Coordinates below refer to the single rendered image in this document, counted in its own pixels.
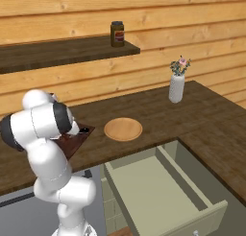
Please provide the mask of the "brown jar with red label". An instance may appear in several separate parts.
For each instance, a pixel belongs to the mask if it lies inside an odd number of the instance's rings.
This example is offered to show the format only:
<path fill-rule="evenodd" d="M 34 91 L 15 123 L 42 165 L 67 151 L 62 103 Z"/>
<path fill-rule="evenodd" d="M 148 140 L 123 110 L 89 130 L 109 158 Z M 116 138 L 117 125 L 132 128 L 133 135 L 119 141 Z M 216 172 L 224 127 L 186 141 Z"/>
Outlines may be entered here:
<path fill-rule="evenodd" d="M 122 21 L 112 21 L 111 23 L 111 46 L 122 47 L 124 45 L 124 24 Z"/>

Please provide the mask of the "pale green cabinet front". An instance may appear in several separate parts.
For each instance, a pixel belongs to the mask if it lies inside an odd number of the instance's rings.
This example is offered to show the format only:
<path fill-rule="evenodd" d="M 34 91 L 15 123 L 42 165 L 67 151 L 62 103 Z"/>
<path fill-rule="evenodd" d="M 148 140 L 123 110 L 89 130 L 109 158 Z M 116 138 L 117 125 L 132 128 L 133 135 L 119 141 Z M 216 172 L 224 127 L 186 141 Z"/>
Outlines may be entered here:
<path fill-rule="evenodd" d="M 107 234 L 111 234 L 127 226 L 125 217 L 116 201 L 107 179 L 101 179 L 103 204 L 106 220 Z"/>

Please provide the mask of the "dark brown cutting board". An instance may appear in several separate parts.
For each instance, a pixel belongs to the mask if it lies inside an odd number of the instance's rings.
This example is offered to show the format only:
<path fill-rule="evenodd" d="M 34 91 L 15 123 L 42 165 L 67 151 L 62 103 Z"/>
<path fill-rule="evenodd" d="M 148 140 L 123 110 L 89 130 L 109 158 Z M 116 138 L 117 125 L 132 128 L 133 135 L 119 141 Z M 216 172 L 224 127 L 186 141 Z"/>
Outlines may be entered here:
<path fill-rule="evenodd" d="M 80 124 L 79 128 L 80 131 L 76 135 L 65 133 L 58 139 L 54 139 L 54 142 L 62 149 L 67 159 L 70 159 L 79 150 L 89 135 L 94 131 L 93 126 Z"/>

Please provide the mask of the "grey dishwasher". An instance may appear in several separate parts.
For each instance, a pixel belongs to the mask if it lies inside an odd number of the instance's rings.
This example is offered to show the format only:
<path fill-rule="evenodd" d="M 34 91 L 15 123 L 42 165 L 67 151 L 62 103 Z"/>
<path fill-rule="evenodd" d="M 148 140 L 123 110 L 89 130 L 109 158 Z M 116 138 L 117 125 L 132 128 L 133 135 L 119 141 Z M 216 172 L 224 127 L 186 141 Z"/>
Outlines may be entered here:
<path fill-rule="evenodd" d="M 107 236 L 100 167 L 89 169 L 96 185 L 96 197 L 84 209 L 87 221 L 98 236 Z M 33 187 L 0 196 L 0 202 L 33 192 Z M 0 207 L 0 236 L 51 236 L 59 226 L 57 205 L 36 197 Z"/>

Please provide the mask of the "dark wooden wall shelf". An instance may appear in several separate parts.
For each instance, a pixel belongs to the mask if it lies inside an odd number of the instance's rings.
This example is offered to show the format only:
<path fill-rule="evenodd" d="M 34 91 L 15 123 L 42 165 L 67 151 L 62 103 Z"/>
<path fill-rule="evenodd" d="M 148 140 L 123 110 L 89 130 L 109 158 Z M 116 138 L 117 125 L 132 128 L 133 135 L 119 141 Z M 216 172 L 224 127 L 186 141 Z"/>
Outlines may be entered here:
<path fill-rule="evenodd" d="M 112 47 L 109 35 L 4 46 L 0 47 L 0 75 L 139 53 L 128 41 L 123 47 Z"/>

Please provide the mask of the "pale green open drawer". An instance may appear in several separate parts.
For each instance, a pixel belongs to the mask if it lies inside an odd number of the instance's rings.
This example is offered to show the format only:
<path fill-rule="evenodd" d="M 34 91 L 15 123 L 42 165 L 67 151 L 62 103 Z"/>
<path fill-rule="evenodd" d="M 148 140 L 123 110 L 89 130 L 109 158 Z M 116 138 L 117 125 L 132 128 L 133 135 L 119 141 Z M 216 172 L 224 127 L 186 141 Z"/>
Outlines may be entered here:
<path fill-rule="evenodd" d="M 109 161 L 104 172 L 134 236 L 208 236 L 228 206 L 211 203 L 161 146 Z"/>

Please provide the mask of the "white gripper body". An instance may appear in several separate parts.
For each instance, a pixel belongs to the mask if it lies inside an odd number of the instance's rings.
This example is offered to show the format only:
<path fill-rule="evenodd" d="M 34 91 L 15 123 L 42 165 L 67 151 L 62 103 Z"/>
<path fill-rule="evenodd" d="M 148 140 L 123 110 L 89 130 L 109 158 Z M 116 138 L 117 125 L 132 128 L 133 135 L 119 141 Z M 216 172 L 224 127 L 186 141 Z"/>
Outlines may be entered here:
<path fill-rule="evenodd" d="M 75 119 L 73 117 L 71 117 L 69 119 L 70 125 L 71 125 L 71 129 L 68 132 L 70 135 L 77 135 L 80 131 L 80 128 L 77 124 L 77 122 L 75 121 Z"/>

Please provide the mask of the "round wooden plate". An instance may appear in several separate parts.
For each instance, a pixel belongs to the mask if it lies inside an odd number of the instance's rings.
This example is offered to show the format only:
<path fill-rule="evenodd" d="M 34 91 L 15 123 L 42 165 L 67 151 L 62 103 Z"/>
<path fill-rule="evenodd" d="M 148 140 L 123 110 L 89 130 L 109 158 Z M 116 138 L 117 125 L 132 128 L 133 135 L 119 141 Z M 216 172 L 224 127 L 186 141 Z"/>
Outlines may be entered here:
<path fill-rule="evenodd" d="M 142 134 L 143 127 L 132 118 L 115 118 L 104 126 L 105 135 L 115 141 L 126 142 L 137 139 Z"/>

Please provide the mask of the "white vase with flowers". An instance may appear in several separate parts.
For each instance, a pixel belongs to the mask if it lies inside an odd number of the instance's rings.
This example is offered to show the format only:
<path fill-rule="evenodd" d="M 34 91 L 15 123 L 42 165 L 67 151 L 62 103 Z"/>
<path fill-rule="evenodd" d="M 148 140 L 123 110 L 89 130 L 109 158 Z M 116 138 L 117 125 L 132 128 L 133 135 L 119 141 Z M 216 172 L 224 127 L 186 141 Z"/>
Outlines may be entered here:
<path fill-rule="evenodd" d="M 183 98 L 185 88 L 185 72 L 190 66 L 191 59 L 180 57 L 177 61 L 170 63 L 172 76 L 169 85 L 169 100 L 176 104 Z"/>

